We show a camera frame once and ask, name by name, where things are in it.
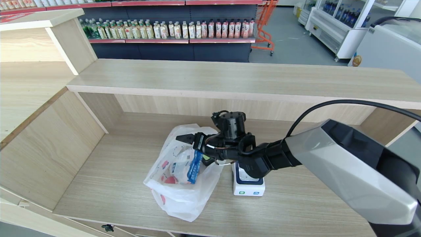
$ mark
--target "orange shopping cart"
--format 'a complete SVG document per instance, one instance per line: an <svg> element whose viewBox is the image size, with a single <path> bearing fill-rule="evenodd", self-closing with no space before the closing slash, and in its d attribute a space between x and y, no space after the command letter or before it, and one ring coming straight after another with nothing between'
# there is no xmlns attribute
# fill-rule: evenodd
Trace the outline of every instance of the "orange shopping cart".
<svg viewBox="0 0 421 237"><path fill-rule="evenodd" d="M251 48L258 49L270 49L270 56L273 55L273 50L275 49L275 44L272 42L272 36L263 30L263 26L267 25L270 16L272 15L273 9L275 9L278 0L264 0L262 5L257 7L257 36L256 43L265 43L267 42L267 47L261 46L252 46Z"/></svg>

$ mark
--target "plastic bag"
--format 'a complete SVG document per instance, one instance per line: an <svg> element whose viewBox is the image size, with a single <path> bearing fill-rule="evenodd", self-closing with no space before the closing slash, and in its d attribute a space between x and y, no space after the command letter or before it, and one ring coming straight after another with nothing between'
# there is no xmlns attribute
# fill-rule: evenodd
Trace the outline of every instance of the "plastic bag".
<svg viewBox="0 0 421 237"><path fill-rule="evenodd" d="M213 128L199 127L197 124L175 127L165 140L158 159L143 181L152 189L152 195L162 210L170 216L190 222L202 212L219 180L223 167L215 163L205 167L200 162L195 184L177 183L171 175L171 164L174 164L183 152L192 148L192 145L177 141L175 138L178 135L196 132L207 135L217 133Z"/></svg>

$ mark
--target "robotic arm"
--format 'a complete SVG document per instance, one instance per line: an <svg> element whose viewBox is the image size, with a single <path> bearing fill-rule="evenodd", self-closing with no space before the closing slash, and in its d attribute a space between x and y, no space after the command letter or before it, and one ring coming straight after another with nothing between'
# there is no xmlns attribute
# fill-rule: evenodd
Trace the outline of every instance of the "robotic arm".
<svg viewBox="0 0 421 237"><path fill-rule="evenodd" d="M357 103L389 109L421 121L397 107L362 100L334 100L316 105L294 122L284 139L256 146L246 133L243 112L213 113L220 130L176 139L218 161L238 161L253 178L271 170L303 164L352 209L364 217L377 236L421 236L419 169L352 127L328 119L304 132L292 131L314 109L336 103Z"/></svg>

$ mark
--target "blue package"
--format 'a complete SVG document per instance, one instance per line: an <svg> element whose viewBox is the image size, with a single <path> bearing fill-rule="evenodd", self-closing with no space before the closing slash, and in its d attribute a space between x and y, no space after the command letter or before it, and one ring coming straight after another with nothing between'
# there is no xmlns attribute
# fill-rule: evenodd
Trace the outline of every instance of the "blue package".
<svg viewBox="0 0 421 237"><path fill-rule="evenodd" d="M199 174L199 169L200 169L200 162L202 161L202 158L203 158L203 154L198 151L195 151L195 157L193 158L190 164L189 172L187 173L188 181L191 182L192 184L196 183L197 175Z"/></svg>

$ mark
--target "wooden counter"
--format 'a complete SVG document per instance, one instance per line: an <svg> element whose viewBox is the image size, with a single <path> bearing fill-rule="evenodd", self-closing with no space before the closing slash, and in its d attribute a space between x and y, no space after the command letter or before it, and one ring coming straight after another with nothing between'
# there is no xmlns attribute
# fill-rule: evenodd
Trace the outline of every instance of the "wooden counter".
<svg viewBox="0 0 421 237"><path fill-rule="evenodd" d="M172 128L210 126L209 116L219 110L245 112L246 130L258 143L281 139L306 109L333 99L419 113L421 86L403 72L97 59L75 18L59 23L74 12L45 13L49 23L33 15L39 21L29 21L29 28L21 28L23 18L12 22L15 30L0 25L2 46L12 46L2 47L0 160L0 189L12 198L0 193L0 201L28 204L27 210L86 237L373 236L368 223L304 166L271 172L260 198L234 196L226 167L192 223L162 211L143 180ZM26 50L19 51L20 44ZM331 105L299 127L329 118L385 145L414 122L369 106ZM106 233L104 224L115 231Z"/></svg>
<svg viewBox="0 0 421 237"><path fill-rule="evenodd" d="M373 236L367 221L304 166L272 171L263 197L232 193L231 167L224 168L203 212L192 223L168 216L145 175L177 125L210 126L209 117L124 113L72 181L53 213L137 228L200 236ZM249 121L257 143L282 138L292 122ZM309 124L302 123L298 129Z"/></svg>

